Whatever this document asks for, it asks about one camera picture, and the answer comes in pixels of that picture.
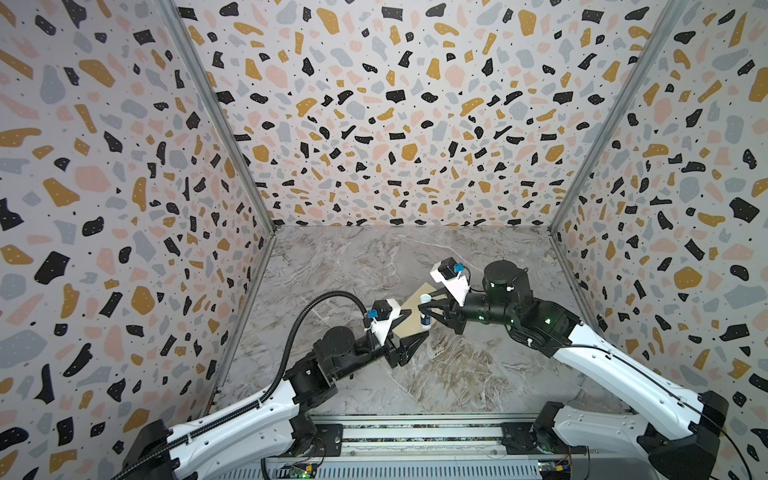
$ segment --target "terrazzo pattern wallpaper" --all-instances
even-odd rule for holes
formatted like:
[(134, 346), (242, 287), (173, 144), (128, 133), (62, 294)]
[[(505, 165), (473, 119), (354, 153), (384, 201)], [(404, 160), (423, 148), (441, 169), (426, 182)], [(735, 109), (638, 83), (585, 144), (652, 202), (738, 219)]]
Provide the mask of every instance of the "terrazzo pattern wallpaper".
[[(691, 2), (557, 238), (614, 344), (768, 473), (768, 2)], [(714, 476), (746, 478), (723, 437)]]
[(110, 478), (200, 415), (253, 205), (150, 2), (0, 3), (0, 477)]
[(665, 0), (179, 0), (280, 224), (542, 225)]

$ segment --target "patterned wall panel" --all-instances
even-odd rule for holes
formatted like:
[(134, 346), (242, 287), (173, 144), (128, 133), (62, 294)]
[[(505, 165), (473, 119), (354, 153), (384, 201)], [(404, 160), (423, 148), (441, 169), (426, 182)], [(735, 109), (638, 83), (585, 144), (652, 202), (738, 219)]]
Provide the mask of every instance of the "patterned wall panel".
[(276, 223), (541, 225), (665, 3), (178, 5)]
[(110, 478), (199, 415), (250, 285), (253, 206), (153, 8), (0, 3), (6, 478)]
[[(730, 401), (754, 478), (768, 472), (767, 8), (691, 2), (557, 233), (614, 344)], [(724, 438), (715, 476), (746, 478)]]

